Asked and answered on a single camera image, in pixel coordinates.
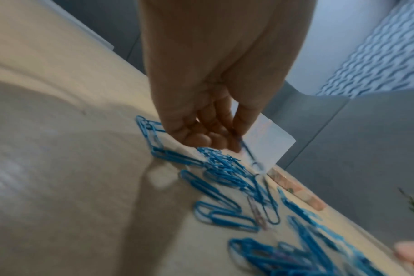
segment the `beige table surface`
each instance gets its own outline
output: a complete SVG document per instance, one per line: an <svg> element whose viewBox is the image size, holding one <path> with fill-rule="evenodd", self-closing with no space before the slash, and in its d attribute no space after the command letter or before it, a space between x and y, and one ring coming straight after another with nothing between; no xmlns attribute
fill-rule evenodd
<svg viewBox="0 0 414 276"><path fill-rule="evenodd" d="M198 222L201 194L151 157L136 115L157 118L142 73L38 1L0 0L0 276L251 275L229 238L298 244L285 208L258 234ZM336 211L320 215L406 275Z"/></svg>

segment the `table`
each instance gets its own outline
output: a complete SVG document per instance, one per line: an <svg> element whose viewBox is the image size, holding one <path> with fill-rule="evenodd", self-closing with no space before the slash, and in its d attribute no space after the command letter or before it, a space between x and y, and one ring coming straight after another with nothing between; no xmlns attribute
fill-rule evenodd
<svg viewBox="0 0 414 276"><path fill-rule="evenodd" d="M157 118L146 76L38 1L0 1L0 276L251 275L229 238L297 243L286 223L256 235L196 221L201 195L152 158L136 115ZM407 275L336 211L320 215Z"/></svg>

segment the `pile of paper clips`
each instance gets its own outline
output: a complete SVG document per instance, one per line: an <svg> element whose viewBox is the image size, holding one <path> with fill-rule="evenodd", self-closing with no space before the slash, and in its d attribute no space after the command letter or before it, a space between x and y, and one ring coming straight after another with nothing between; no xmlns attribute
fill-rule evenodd
<svg viewBox="0 0 414 276"><path fill-rule="evenodd" d="M167 161L203 168L203 177L220 185L240 190L248 198L258 202L265 213L266 220L272 225L280 223L278 203L272 197L265 179L265 171L262 164L258 163L242 141L242 148L248 153L252 168L257 172L253 174L246 169L238 159L230 155L224 155L221 151L211 148L198 148L197 150L207 161L201 161L171 150L165 149L158 137L158 132L165 132L161 123L147 120L137 116L136 122L145 137L151 154L154 157ZM239 230L258 232L260 226L265 223L242 214L240 205L221 193L218 188L201 179L188 170L182 170L180 177L187 181L192 187L209 196L221 206L204 201L194 204L194 214L202 222L218 226L232 227ZM301 217L309 225L305 227L296 217L288 216L288 223L297 233L303 249L298 249L288 243L279 242L277 247L258 243L257 241L245 239L231 239L228 243L230 252L240 256L246 263L270 276L341 276L344 275L324 250L315 241L314 237L321 239L329 248L340 253L349 266L345 265L348 276L384 276L373 264L354 246L347 243L345 239L331 231L326 226L319 224L321 218L308 211L303 210L291 202L281 189L278 189L282 203ZM271 219L267 208L271 209L276 218Z"/></svg>

